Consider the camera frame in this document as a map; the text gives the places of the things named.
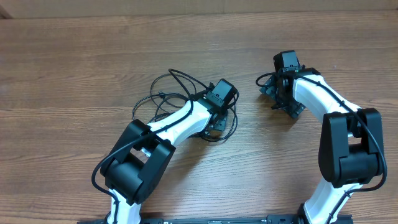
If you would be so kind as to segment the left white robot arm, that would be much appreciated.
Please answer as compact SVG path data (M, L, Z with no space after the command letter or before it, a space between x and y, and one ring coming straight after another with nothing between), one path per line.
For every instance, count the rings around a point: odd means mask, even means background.
M221 79L190 95L181 109L160 121L130 122L98 167L105 193L112 198L105 223L140 223L141 203L160 182L176 147L195 134L221 127L237 99L237 89Z

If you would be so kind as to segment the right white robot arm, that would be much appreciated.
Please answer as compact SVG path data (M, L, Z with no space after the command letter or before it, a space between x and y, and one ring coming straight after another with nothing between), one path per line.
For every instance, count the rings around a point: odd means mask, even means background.
M262 94L275 101L274 110L297 118L308 109L322 124L318 165L322 178L295 215L268 215L267 223L352 223L340 215L355 192L380 189L387 179L381 114L362 109L330 87L321 73L300 64L294 50L273 57Z

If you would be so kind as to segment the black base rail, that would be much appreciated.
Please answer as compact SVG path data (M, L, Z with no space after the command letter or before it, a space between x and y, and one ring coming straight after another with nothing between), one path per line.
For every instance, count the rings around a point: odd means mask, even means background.
M268 215L263 218L220 218L220 219L174 219L147 218L141 220L142 224L299 224L304 223L303 218L297 215Z

